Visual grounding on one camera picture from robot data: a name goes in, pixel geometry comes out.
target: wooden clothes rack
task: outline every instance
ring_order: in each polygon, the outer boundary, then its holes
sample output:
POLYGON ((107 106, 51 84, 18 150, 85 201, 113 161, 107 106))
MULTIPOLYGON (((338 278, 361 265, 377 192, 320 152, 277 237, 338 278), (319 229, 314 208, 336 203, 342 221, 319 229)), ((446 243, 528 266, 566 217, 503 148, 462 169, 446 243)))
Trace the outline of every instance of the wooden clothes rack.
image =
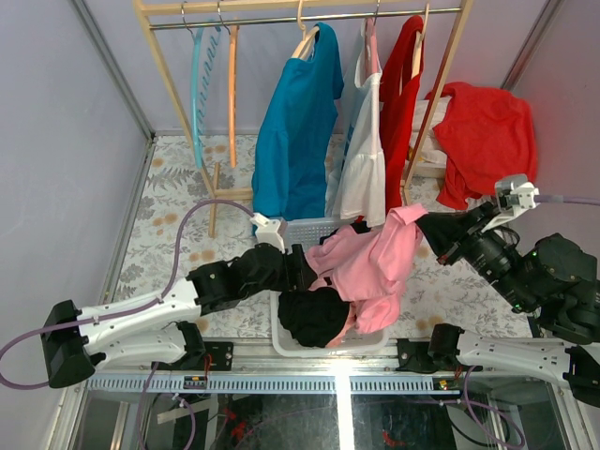
MULTIPOLYGON (((377 12, 368 12, 368 13, 340 13, 340 14, 328 14, 322 16, 303 16, 301 17, 302 21, 333 21, 333 20, 344 20, 344 19, 360 19, 360 18, 368 18, 368 17, 396 17, 396 16, 408 16, 415 14, 425 14, 425 10, 401 10, 401 11, 386 11, 379 12, 379 4, 382 3, 406 3, 409 0, 304 0, 304 8, 315 8, 315 7, 348 7, 348 6, 357 6, 357 5, 365 5, 375 7, 377 6, 377 12)), ((448 72, 450 70, 450 66, 452 64, 452 60, 457 52, 458 43, 460 41, 460 37, 464 30, 465 24, 469 17, 469 13, 471 12, 471 8, 473 6, 474 0, 461 0, 459 7, 447 7, 447 8, 432 8, 429 10, 429 14, 456 14, 456 18, 454 20, 454 25, 452 27, 452 32, 450 33, 450 37, 446 44, 446 49, 443 54, 442 62, 440 64, 440 68, 438 70, 438 75, 436 77, 435 83, 433 84, 433 97, 429 104, 427 105, 427 110, 425 113, 425 118, 423 120, 423 124, 421 125, 421 129, 419 130, 419 135, 416 140, 416 145, 414 151, 412 152, 412 156, 408 161, 408 164, 405 168, 404 174, 402 175, 402 181, 400 189, 402 190, 402 194, 406 200, 406 203, 411 203, 411 199, 409 196, 409 187, 411 185, 411 181, 415 175, 422 176, 433 176, 437 178, 443 178, 443 168, 436 167, 435 165, 430 164, 419 164, 419 157, 421 156, 421 151, 423 149, 423 144, 425 143, 425 138, 427 136, 427 131, 431 126, 431 120, 433 119, 433 113, 437 107, 438 101, 440 99, 440 95, 442 93, 443 86, 445 85, 446 78, 448 76, 448 72)), ((182 29, 182 28, 202 28, 202 27, 215 27, 220 25, 254 25, 254 24, 267 24, 267 23, 295 23, 298 18, 296 17, 283 17, 283 18, 269 18, 269 19, 240 19, 240 20, 231 20, 231 21, 207 21, 207 22, 187 22, 187 23, 161 23, 161 24, 152 24, 150 19, 155 16, 180 16, 182 13, 182 6, 185 7, 186 14, 208 14, 208 13, 218 13, 218 12, 241 12, 241 11, 254 11, 254 10, 279 10, 283 8, 297 8, 298 0, 225 0, 223 2, 202 2, 202 3, 185 3, 185 4, 156 4, 156 5, 146 5, 143 0, 133 0, 133 7, 135 9, 135 13, 140 21, 140 26, 142 27, 143 35, 148 41, 148 45, 150 46, 150 51, 154 57, 154 60, 157 64, 158 71, 160 72, 160 76, 165 83, 165 87, 167 88, 167 92, 169 93, 169 97, 171 98, 171 102, 173 107, 175 108, 175 112, 177 113, 177 117, 179 118, 179 122, 181 123, 181 127, 184 130, 184 133, 187 138, 187 142, 189 143, 190 148, 193 149, 193 142, 191 138, 191 127, 188 121, 188 117, 186 116, 186 112, 184 110, 183 104, 181 102, 181 98, 177 93, 177 89, 175 88, 175 83, 173 82, 173 77, 171 76, 171 72, 169 71, 169 67, 167 66, 167 62, 165 60, 164 54, 160 49, 160 45, 158 44, 158 40, 156 37, 156 31, 160 30, 173 30, 173 29, 182 29)), ((244 187, 244 188, 232 188, 232 189, 220 189, 218 187, 218 179, 220 173, 220 164, 218 162, 215 163, 215 169, 213 171, 213 175, 211 176, 206 169, 204 163, 200 168, 202 180, 206 185, 206 189, 208 190, 208 195, 211 199, 227 199, 234 201, 249 201, 252 200, 252 188, 244 187)), ((216 235, 216 226, 217 226, 217 206, 215 204, 211 205, 210 210, 210 219, 209 219, 209 227, 208 234, 211 237, 215 237, 216 235)))

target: white shirt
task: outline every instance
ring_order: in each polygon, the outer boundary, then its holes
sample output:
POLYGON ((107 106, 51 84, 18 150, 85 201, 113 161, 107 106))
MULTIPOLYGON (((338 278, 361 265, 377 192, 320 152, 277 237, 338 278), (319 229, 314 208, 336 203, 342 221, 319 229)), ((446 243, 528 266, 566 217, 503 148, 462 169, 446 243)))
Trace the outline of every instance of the white shirt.
POLYGON ((365 79, 365 25, 356 39, 344 75, 340 115, 346 136, 343 153, 333 162, 327 180, 325 214, 340 218, 364 216, 369 227, 385 222, 385 161, 379 136, 378 73, 365 79))
MULTIPOLYGON (((421 158, 427 162, 434 162, 436 164, 443 164, 445 166, 447 156, 443 152, 442 146, 435 137, 433 128, 439 125, 446 116, 446 110, 448 109, 448 103, 450 97, 442 97, 438 101, 435 111, 433 112, 433 118, 431 119, 431 125, 425 135, 425 142, 423 142, 423 148, 421 150, 421 158)), ((416 100, 414 107, 414 116, 412 117, 412 134, 409 145, 414 148, 416 146, 416 138, 419 136, 419 130, 421 124, 425 119, 425 112, 428 108, 429 100, 416 100)))

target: orange hanger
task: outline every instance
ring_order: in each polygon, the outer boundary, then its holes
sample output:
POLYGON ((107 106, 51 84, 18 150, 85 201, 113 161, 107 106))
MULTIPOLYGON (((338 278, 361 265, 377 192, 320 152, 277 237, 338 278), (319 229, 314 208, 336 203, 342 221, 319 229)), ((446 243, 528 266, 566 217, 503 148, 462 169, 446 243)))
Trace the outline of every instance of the orange hanger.
POLYGON ((229 156, 232 167, 237 164, 237 155, 235 154, 235 75, 237 70, 237 35, 240 27, 232 26, 232 34, 229 40, 229 97, 228 97, 228 116, 229 116, 229 156))
POLYGON ((412 76, 416 77, 421 72, 421 54, 423 53, 423 40, 425 39, 425 30, 428 27, 429 2, 425 6, 425 19, 423 21, 423 31, 417 32, 414 41, 414 51, 412 52, 412 76))

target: metal hanging rod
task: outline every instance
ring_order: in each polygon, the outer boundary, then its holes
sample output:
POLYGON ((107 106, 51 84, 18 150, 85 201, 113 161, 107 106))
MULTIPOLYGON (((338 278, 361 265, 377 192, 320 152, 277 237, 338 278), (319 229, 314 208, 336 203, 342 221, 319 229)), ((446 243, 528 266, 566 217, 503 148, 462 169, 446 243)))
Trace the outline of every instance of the metal hanging rod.
MULTIPOLYGON (((461 7, 445 7, 440 9, 430 9, 429 14, 458 14, 462 10, 461 7)), ((415 16, 424 15, 424 9, 415 11, 387 11, 387 12, 356 12, 347 14, 325 14, 322 16, 302 16, 302 22, 324 22, 324 21, 339 21, 344 19, 366 19, 367 17, 397 17, 397 16, 415 16)), ((265 25, 270 23, 295 23, 296 17, 274 17, 266 19, 234 19, 229 21, 219 22, 187 22, 187 23, 158 23, 151 24, 150 29, 153 31, 160 30, 179 30, 182 28, 209 28, 221 25, 265 25)))

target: pink garment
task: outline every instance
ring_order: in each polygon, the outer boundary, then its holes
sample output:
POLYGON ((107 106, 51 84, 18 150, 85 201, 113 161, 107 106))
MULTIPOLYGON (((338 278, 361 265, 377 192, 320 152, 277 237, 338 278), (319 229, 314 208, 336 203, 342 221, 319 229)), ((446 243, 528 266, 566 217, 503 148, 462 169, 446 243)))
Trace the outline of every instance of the pink garment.
POLYGON ((337 230, 336 234, 327 238, 322 246, 311 247, 308 250, 306 253, 308 264, 317 275, 328 277, 325 272, 332 270, 340 261, 350 258, 353 253, 373 239, 374 235, 375 232, 356 234, 352 226, 344 225, 337 230))
POLYGON ((365 19, 365 71, 366 77, 379 72, 379 55, 377 54, 377 33, 372 17, 365 19))
POLYGON ((329 349, 331 347, 337 347, 339 344, 341 344, 341 341, 344 339, 344 336, 346 336, 346 333, 348 333, 348 330, 350 330, 352 327, 354 327, 354 324, 356 323, 356 307, 354 306, 354 303, 350 303, 350 312, 348 313, 348 318, 346 319, 346 323, 344 323, 344 327, 341 329, 341 331, 339 332, 339 334, 334 337, 333 339, 331 339, 329 341, 329 343, 325 346, 325 348, 329 349))
POLYGON ((421 204, 413 204, 391 209, 380 232, 356 234, 352 227, 340 228, 307 253, 308 264, 319 275, 311 289, 330 277, 341 299, 355 302, 359 333, 394 323, 414 253, 423 239, 414 222, 426 213, 421 204))

